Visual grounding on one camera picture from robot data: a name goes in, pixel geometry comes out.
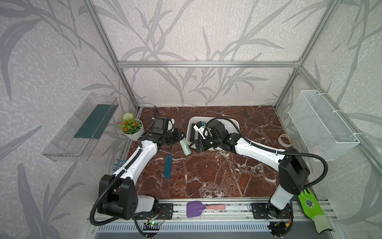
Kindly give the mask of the dark teal pliers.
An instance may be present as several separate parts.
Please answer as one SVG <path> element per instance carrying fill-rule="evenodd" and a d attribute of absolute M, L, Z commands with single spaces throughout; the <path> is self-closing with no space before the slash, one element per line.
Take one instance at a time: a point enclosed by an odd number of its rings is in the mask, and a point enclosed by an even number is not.
<path fill-rule="evenodd" d="M 172 155 L 167 155 L 165 159 L 165 171 L 164 171 L 164 177 L 166 179 L 169 179 L 171 176 L 171 167 L 172 167 Z"/>

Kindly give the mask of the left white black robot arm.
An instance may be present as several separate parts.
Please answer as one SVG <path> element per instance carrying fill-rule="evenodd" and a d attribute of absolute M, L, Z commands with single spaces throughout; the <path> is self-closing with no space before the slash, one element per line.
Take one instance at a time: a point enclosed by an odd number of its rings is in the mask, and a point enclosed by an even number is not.
<path fill-rule="evenodd" d="M 135 184 L 162 146 L 171 146 L 184 139 L 184 133 L 174 123 L 172 118 L 155 118 L 149 130 L 137 140 L 138 148 L 126 163 L 114 174 L 102 177 L 98 198 L 89 216 L 92 225 L 102 226 L 118 219 L 130 220 L 140 213 L 159 213 L 158 200 L 152 196 L 139 196 Z"/>

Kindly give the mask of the purple pink spatula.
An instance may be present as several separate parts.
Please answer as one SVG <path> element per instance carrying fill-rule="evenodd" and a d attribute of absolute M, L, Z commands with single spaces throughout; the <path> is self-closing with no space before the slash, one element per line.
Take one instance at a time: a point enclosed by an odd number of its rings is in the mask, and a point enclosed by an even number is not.
<path fill-rule="evenodd" d="M 199 217 L 205 210 L 223 211 L 226 210 L 224 204 L 205 205 L 201 201 L 192 201 L 187 203 L 187 218 Z"/>

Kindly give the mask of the clear plastic wall shelf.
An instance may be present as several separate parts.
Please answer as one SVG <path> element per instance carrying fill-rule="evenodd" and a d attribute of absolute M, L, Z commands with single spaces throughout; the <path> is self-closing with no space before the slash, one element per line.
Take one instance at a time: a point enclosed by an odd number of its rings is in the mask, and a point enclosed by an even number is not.
<path fill-rule="evenodd" d="M 86 162 L 116 112 L 117 97 L 90 93 L 42 155 L 54 162 Z"/>

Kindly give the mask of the potted artificial flower plant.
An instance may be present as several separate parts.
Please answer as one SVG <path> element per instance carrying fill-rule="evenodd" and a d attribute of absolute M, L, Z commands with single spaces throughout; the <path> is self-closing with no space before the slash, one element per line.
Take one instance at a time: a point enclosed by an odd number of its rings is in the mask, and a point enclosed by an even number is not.
<path fill-rule="evenodd" d="M 125 113 L 122 119 L 122 132 L 132 141 L 138 141 L 138 139 L 144 133 L 144 126 L 142 121 L 136 119 L 133 113 Z"/>

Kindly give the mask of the white rectangular storage tray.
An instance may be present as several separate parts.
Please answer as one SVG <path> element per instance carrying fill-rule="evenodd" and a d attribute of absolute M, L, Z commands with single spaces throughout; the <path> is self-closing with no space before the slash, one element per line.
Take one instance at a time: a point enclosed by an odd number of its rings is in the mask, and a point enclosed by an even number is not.
<path fill-rule="evenodd" d="M 189 120 L 189 124 L 188 124 L 188 129 L 187 129 L 187 134 L 186 134 L 186 141 L 187 141 L 187 144 L 191 144 L 192 141 L 194 140 L 194 129 L 193 129 L 193 124 L 197 124 L 199 121 L 204 121 L 204 122 L 208 122 L 210 121 L 211 119 L 213 119 L 213 117 L 202 117 L 202 116 L 197 116 L 197 117 L 192 117 L 190 120 Z M 225 128 L 228 130 L 229 133 L 238 133 L 238 131 L 236 130 L 236 128 L 232 125 L 232 123 L 230 123 L 229 121 L 225 120 L 225 119 L 218 119 L 218 121 L 222 122 L 224 125 L 225 125 Z"/>

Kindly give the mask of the light green pliers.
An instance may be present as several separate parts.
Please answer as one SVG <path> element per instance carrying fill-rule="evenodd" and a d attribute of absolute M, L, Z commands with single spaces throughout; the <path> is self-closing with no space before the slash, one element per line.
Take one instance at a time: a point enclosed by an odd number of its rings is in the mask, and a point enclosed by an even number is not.
<path fill-rule="evenodd" d="M 181 144 L 181 147 L 182 147 L 182 150 L 185 154 L 185 156 L 188 156 L 191 154 L 191 150 L 189 149 L 189 145 L 187 144 L 187 141 L 185 138 L 183 138 L 181 141 L 180 141 L 180 144 Z"/>

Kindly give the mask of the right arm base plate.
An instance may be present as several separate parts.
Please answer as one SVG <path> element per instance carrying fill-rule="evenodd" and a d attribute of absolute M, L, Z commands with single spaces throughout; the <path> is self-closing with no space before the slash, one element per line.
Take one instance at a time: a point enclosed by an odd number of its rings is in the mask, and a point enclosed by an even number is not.
<path fill-rule="evenodd" d="M 249 206 L 254 219 L 263 220 L 286 220 L 293 217 L 292 203 L 288 203 L 283 210 L 271 208 L 268 210 L 267 202 L 255 202 Z"/>

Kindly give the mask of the clear tape roll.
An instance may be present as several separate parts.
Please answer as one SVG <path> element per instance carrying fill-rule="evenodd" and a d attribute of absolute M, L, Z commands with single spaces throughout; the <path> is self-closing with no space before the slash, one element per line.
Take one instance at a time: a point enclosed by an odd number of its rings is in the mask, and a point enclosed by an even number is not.
<path fill-rule="evenodd" d="M 293 139 L 288 134 L 282 134 L 278 137 L 278 142 L 281 146 L 290 148 L 293 146 Z"/>

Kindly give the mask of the green white work glove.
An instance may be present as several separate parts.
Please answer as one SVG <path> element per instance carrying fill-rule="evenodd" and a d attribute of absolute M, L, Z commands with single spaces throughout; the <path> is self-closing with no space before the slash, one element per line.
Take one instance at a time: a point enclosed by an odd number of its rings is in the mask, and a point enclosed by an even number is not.
<path fill-rule="evenodd" d="M 319 234 L 322 234 L 325 231 L 332 231 L 324 212 L 309 188 L 302 190 L 298 199 L 304 214 L 314 222 L 316 231 Z"/>

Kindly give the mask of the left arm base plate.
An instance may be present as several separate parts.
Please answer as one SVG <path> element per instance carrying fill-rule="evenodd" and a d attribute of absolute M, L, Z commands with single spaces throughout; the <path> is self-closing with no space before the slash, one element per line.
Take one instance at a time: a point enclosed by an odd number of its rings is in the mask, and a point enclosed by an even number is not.
<path fill-rule="evenodd" d="M 136 213 L 137 220 L 171 220 L 174 213 L 174 204 L 155 203 L 153 209 L 149 212 Z"/>

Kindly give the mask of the black pliers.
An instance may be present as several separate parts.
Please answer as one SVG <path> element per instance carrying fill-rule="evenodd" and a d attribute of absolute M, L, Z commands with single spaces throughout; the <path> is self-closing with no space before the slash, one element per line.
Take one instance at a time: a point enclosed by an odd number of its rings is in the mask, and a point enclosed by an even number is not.
<path fill-rule="evenodd" d="M 196 124 L 193 124 L 193 129 L 194 129 L 194 141 L 196 141 L 200 137 L 199 128 Z"/>

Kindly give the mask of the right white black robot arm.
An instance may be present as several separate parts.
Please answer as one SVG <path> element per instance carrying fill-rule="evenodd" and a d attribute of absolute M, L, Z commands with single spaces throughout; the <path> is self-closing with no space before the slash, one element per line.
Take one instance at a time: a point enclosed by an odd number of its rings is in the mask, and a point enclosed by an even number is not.
<path fill-rule="evenodd" d="M 277 149 L 254 142 L 243 135 L 238 125 L 227 118 L 201 118 L 189 122 L 187 139 L 190 149 L 205 152 L 210 149 L 250 157 L 264 163 L 279 173 L 279 186 L 268 202 L 268 211 L 279 212 L 303 190 L 321 182 L 328 173 L 328 164 L 324 158 L 311 153 L 301 153 L 295 149 Z M 310 170 L 305 157 L 315 158 L 323 164 L 321 175 L 310 183 L 307 179 Z"/>

